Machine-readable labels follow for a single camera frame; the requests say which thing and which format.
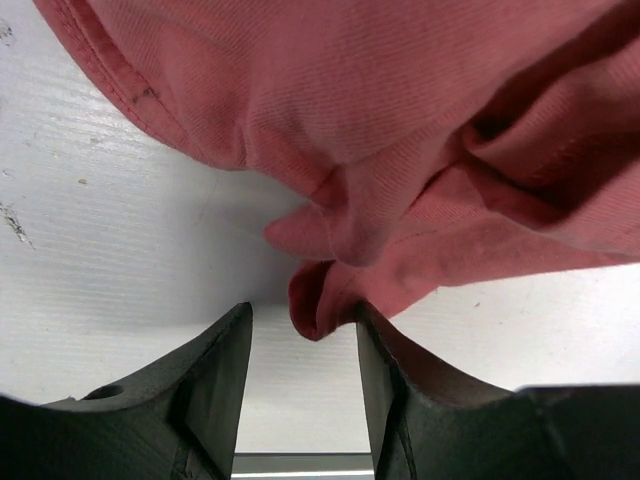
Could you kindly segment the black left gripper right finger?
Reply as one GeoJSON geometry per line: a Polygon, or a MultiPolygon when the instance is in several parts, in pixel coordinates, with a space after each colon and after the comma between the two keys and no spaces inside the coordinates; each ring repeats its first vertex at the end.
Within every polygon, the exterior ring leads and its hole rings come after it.
{"type": "Polygon", "coordinates": [[[366,302],[355,321],[375,478],[638,478],[638,386],[512,392],[430,353],[366,302]]]}

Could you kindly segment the salmon pink t shirt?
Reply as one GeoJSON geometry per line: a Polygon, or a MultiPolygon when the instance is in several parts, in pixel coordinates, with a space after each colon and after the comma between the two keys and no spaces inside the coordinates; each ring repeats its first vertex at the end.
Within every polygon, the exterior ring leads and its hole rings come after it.
{"type": "Polygon", "coordinates": [[[209,166],[304,199],[291,319],[639,259],[635,1],[40,1],[98,89],[209,166]]]}

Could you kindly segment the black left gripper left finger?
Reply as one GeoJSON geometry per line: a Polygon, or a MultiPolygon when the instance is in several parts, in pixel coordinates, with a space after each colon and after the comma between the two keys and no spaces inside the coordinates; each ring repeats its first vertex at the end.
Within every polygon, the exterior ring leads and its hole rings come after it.
{"type": "Polygon", "coordinates": [[[81,399],[1,399],[4,479],[228,479],[253,331],[248,303],[81,399]]]}

